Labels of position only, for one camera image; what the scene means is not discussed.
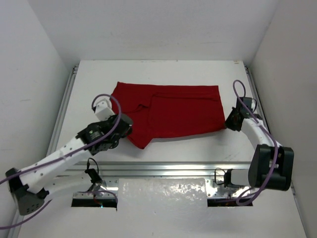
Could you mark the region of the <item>red t-shirt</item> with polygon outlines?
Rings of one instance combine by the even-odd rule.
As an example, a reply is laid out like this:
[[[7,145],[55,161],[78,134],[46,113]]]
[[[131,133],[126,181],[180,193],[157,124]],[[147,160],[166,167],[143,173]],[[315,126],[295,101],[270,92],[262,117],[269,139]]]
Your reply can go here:
[[[152,139],[217,132],[225,128],[218,86],[147,85],[118,82],[115,113],[133,120],[128,140],[145,149]]]

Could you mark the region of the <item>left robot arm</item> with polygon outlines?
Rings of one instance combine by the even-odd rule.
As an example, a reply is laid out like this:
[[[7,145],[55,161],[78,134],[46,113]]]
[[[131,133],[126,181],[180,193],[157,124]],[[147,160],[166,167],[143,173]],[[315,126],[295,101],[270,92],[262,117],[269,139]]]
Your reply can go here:
[[[65,178],[61,178],[60,174],[99,152],[116,148],[119,140],[132,132],[132,125],[133,120],[125,114],[110,116],[107,120],[89,124],[67,144],[41,161],[21,170],[8,170],[5,175],[19,214],[32,214],[57,196],[100,187],[103,180],[92,168]]]

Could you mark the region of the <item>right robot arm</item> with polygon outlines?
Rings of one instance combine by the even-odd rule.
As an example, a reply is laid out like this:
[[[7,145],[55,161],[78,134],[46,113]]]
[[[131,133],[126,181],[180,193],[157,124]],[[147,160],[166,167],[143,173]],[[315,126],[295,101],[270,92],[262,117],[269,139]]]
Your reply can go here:
[[[287,191],[291,185],[294,151],[274,142],[268,136],[260,115],[251,115],[252,100],[249,97],[239,97],[225,121],[227,129],[242,132],[247,136],[255,152],[247,170],[229,169],[225,173],[224,186],[260,188],[276,155],[275,166],[265,189]]]

